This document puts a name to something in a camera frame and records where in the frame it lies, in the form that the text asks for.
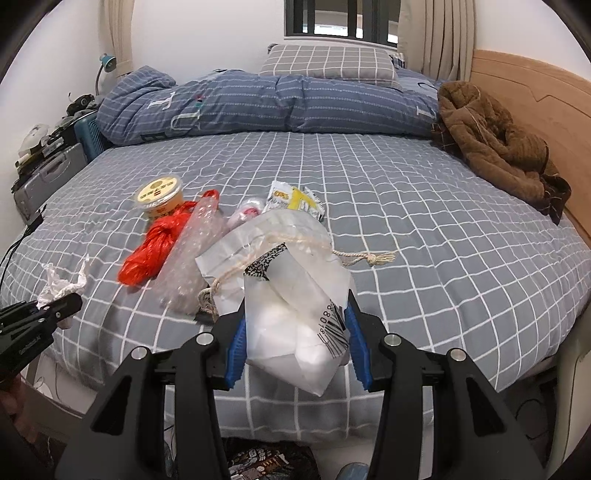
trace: gray checkered bedsheet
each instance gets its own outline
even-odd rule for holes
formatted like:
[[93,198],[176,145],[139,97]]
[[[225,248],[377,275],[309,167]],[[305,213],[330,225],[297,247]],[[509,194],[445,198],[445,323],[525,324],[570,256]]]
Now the gray checkered bedsheet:
[[[219,189],[228,213],[266,195],[273,179],[308,185],[326,202],[336,249],[400,252],[389,265],[352,267],[361,308],[418,347],[465,348],[497,390],[556,352],[591,288],[591,253],[566,218],[554,226],[425,140],[251,132],[117,148],[50,199],[2,293],[4,305],[29,300],[45,283],[43,264],[73,275],[90,255],[84,307],[50,353],[93,388],[134,347],[175,348],[202,328],[163,310],[150,282],[116,282],[147,226],[130,197],[168,172],[182,176],[186,198]],[[217,395],[217,412],[225,435],[321,441],[373,435],[381,401],[351,365],[323,398],[246,367],[233,391]],[[166,412],[171,421],[172,392]],[[429,399],[425,412],[429,420]]]

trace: red plastic bag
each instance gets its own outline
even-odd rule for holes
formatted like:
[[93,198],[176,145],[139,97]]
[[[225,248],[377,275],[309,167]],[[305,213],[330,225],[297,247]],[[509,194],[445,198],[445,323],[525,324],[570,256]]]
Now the red plastic bag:
[[146,233],[144,243],[125,260],[117,280],[135,286],[158,275],[195,205],[197,202],[184,202],[170,215],[157,219]]

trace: blue basket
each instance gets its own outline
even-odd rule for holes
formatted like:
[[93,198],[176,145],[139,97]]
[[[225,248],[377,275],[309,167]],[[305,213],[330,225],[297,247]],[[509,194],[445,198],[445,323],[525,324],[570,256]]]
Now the blue basket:
[[96,125],[96,112],[89,113],[77,120],[74,124],[74,133],[78,142],[82,144],[88,162],[112,146]]

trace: brown fleece jacket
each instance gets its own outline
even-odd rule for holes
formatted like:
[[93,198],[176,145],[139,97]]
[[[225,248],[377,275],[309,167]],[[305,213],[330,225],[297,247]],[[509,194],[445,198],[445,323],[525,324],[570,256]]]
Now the brown fleece jacket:
[[441,141],[449,130],[476,175],[558,224],[570,186],[549,160],[545,141],[515,125],[506,108],[472,83],[444,83],[438,99],[444,125],[434,126],[434,139],[452,151]]

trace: gray checkered pillow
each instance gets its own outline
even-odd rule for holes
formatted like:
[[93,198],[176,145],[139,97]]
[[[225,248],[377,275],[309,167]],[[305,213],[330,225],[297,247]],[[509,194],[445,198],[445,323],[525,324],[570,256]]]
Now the gray checkered pillow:
[[381,87],[400,86],[392,58],[382,50],[368,47],[274,45],[260,74],[296,74]]

